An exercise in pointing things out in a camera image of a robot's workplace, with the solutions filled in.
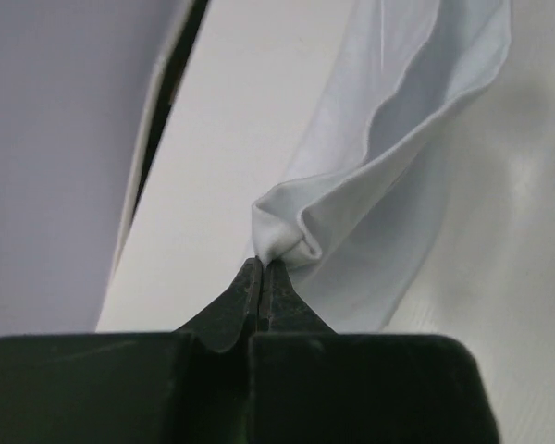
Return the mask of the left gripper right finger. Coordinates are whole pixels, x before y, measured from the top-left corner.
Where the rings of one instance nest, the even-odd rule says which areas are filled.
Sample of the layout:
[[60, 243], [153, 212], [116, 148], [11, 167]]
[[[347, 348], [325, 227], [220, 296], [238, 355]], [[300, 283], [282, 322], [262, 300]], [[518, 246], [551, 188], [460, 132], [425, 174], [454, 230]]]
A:
[[249, 345], [252, 443], [496, 443], [477, 361], [458, 340], [338, 334], [264, 272]]

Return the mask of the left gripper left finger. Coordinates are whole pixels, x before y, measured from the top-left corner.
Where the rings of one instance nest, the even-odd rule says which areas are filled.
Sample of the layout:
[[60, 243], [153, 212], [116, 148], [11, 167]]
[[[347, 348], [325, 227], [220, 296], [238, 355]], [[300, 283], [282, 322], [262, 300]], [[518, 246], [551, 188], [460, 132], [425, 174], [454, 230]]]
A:
[[175, 331], [0, 338], [0, 443], [245, 442], [261, 287], [249, 259]]

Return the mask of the white skirt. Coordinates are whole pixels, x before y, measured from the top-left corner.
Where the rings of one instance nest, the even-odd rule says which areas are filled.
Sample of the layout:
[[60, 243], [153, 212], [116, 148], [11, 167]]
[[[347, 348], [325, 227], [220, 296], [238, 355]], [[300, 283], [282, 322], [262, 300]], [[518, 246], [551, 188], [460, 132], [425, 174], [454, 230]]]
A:
[[360, 1], [283, 180], [252, 208], [254, 252], [283, 261], [338, 332], [394, 314], [446, 201], [440, 134], [497, 77], [507, 1]]

